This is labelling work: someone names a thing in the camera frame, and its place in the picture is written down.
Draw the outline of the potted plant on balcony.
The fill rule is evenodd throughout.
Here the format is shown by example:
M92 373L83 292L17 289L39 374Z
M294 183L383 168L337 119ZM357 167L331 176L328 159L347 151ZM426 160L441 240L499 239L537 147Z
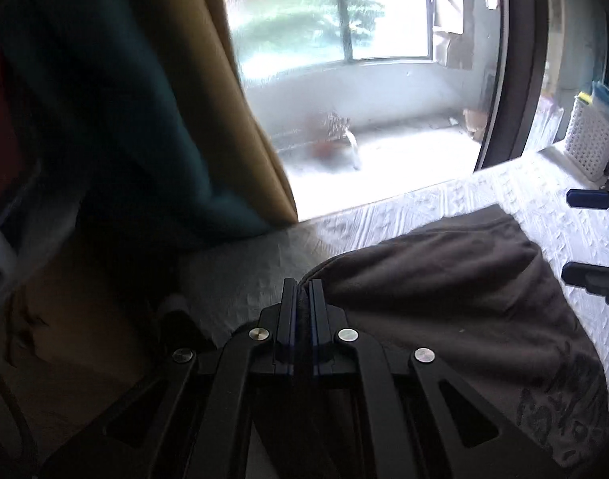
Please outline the potted plant on balcony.
M336 111L318 114L309 122L310 153L316 159L328 159L333 151L347 144L351 165L359 169L359 144L351 131L351 119L340 116Z

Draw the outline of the brown cardboard box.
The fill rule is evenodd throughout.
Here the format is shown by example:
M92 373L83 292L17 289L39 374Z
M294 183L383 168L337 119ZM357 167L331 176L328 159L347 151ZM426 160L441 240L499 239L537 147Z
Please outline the brown cardboard box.
M0 309L0 374L45 461L141 381L169 310L121 277L95 280L55 258Z

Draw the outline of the yellow curtain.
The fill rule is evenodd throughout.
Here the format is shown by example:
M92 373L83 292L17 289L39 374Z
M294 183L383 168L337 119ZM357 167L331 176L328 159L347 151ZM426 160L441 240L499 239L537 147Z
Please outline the yellow curtain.
M177 96L212 174L272 225L298 221L288 178L250 110L224 0L151 0L177 64Z

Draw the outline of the teal curtain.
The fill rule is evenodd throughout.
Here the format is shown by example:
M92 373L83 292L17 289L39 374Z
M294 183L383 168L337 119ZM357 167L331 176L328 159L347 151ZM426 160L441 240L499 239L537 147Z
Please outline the teal curtain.
M177 96L151 0L10 0L6 69L20 131L80 227L213 245L280 226L212 174Z

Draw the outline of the dark grey t-shirt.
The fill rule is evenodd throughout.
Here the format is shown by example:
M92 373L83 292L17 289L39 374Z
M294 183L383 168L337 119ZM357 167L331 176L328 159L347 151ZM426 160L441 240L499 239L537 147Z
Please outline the dark grey t-shirt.
M500 206L329 258L310 277L355 329L432 349L559 465L609 439L596 348L539 245Z

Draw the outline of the dark window frame pillar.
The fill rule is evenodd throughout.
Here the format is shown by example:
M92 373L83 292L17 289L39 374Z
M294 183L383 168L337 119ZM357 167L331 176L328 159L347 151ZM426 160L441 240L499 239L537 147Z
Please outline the dark window frame pillar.
M475 169L522 156L542 91L548 0L499 0L500 47L490 117Z

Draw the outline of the white perforated laundry basket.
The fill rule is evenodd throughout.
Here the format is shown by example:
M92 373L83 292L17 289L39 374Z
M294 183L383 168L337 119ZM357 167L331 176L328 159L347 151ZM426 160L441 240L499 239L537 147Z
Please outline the white perforated laundry basket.
M600 180L609 163L609 103L586 92L575 96L564 149L589 180Z

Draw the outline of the white quilted bed cover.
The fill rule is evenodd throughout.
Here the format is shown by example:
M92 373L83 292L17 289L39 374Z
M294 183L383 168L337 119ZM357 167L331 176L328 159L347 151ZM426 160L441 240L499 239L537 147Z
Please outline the white quilted bed cover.
M592 185L562 145L555 144L459 180L218 247L190 263L188 311L221 345L239 325L278 302L284 279L300 279L333 256L493 204L519 222L554 271L569 261L609 266L609 210L575 209L566 203L569 189Z

